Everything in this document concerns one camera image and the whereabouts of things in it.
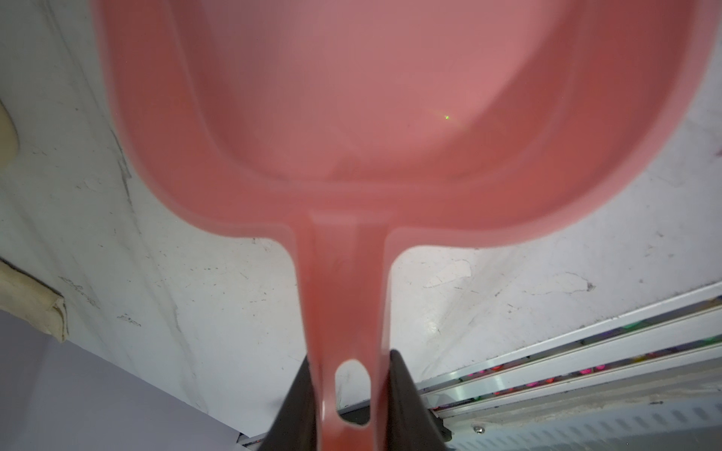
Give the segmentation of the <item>pink plastic dustpan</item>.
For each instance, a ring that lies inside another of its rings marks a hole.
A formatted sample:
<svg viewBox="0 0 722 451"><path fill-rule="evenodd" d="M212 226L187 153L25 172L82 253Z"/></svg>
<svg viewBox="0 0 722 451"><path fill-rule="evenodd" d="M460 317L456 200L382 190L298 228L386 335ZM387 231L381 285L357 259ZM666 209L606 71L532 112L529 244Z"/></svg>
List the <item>pink plastic dustpan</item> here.
<svg viewBox="0 0 722 451"><path fill-rule="evenodd" d="M575 223L654 159L717 1L95 1L122 148L184 221L293 258L317 449L387 444L394 260Z"/></svg>

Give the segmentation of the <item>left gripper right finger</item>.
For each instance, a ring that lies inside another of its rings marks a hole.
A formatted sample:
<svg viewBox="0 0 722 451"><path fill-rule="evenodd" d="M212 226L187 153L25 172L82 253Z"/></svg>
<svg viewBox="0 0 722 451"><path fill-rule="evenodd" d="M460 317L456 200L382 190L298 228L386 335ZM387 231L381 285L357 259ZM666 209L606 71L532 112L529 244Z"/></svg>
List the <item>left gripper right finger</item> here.
<svg viewBox="0 0 722 451"><path fill-rule="evenodd" d="M430 412L424 408L409 370L397 350L390 352L387 450L445 451Z"/></svg>

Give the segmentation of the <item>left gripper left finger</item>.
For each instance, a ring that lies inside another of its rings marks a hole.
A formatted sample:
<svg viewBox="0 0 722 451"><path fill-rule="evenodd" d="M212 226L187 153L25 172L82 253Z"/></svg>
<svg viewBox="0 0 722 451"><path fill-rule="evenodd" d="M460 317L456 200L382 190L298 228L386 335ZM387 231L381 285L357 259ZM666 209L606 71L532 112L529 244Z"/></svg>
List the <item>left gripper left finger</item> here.
<svg viewBox="0 0 722 451"><path fill-rule="evenodd" d="M306 358L259 451L316 451L316 404Z"/></svg>

